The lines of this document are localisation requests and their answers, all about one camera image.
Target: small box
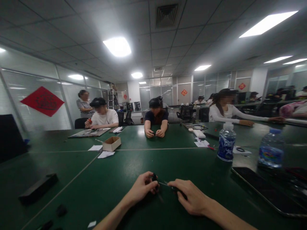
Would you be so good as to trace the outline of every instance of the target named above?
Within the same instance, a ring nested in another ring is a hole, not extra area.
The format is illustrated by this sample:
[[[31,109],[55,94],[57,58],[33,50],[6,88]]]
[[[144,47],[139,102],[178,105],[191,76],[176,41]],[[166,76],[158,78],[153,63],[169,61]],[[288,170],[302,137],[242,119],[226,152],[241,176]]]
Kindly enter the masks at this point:
[[[104,151],[114,152],[114,150],[122,144],[120,137],[110,137],[102,144]]]

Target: fluorescent light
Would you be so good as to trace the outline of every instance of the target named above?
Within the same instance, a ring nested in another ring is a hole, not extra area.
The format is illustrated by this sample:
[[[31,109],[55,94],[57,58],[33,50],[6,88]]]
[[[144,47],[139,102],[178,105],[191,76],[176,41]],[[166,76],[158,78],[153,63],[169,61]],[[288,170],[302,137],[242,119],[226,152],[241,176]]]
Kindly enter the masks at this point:
[[[195,71],[201,71],[209,68],[211,65],[201,65]]]
[[[10,87],[11,89],[26,89],[26,88],[19,88],[19,87]]]
[[[141,77],[143,77],[143,74],[140,73],[140,72],[136,72],[136,73],[131,74],[131,76],[134,77],[134,78],[141,78]]]
[[[124,37],[111,38],[103,41],[103,43],[115,57],[124,57],[131,54],[130,46]]]
[[[255,26],[250,28],[247,32],[242,34],[239,38],[263,34],[277,24],[281,23],[283,20],[286,20],[287,18],[291,17],[296,12],[298,11],[269,15],[265,17],[262,21],[257,23]]]
[[[307,60],[307,58],[297,59],[297,60],[292,61],[292,62],[287,62],[287,63],[284,63],[283,65],[287,65],[287,64],[294,64],[294,63],[301,62],[301,61],[306,61],[306,60]]]
[[[275,59],[273,59],[273,60],[271,60],[271,61],[267,61],[267,62],[265,62],[265,63],[278,62],[278,61],[281,61],[281,60],[283,60],[283,59],[290,58],[290,57],[292,57],[292,56],[278,57],[278,58],[275,58]]]

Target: hand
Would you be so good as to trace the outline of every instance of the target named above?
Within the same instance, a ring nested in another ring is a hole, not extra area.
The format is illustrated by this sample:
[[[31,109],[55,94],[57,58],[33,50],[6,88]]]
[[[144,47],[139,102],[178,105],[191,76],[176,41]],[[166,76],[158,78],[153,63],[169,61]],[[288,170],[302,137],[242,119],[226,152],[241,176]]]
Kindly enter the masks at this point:
[[[165,132],[164,131],[162,131],[161,129],[158,129],[157,130],[157,132],[156,132],[156,136],[157,137],[164,137],[164,135],[165,135]]]
[[[187,196],[188,200],[184,199],[181,192],[177,192],[179,202],[191,215],[206,215],[211,204],[214,202],[210,197],[203,194],[190,180],[176,179],[175,181],[168,182],[167,185],[177,187]]]
[[[150,176],[153,176],[152,172],[146,172],[138,176],[134,185],[130,191],[125,195],[124,200],[131,206],[134,206],[136,203],[141,201],[147,193],[150,191],[152,194],[155,194],[155,188],[160,187],[157,181],[153,181]]]
[[[239,124],[245,125],[245,126],[253,126],[254,122],[249,121],[249,120],[240,120]]]
[[[148,137],[148,138],[154,137],[153,131],[150,130],[150,129],[145,129],[145,135],[146,135],[146,137]]]
[[[273,117],[268,119],[269,122],[278,122],[278,123],[284,123],[285,120],[286,119],[283,117]]]

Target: door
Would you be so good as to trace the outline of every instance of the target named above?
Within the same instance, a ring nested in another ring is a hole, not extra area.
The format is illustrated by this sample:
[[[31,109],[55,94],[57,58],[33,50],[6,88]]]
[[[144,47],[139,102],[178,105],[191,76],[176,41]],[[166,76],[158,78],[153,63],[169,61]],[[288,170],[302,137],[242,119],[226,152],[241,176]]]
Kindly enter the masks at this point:
[[[178,104],[191,103],[191,83],[178,85]]]

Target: water bottle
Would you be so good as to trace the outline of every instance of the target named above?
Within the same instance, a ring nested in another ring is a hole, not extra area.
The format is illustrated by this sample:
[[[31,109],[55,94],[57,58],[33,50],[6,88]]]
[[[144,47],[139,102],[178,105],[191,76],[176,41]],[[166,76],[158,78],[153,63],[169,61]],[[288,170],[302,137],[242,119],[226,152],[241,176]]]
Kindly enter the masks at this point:
[[[233,147],[236,141],[236,133],[233,130],[233,124],[226,122],[223,129],[220,131],[220,140],[217,156],[223,161],[232,162],[233,160]]]
[[[281,130],[271,128],[270,132],[262,138],[258,163],[271,168],[280,168],[284,156],[284,145]]]

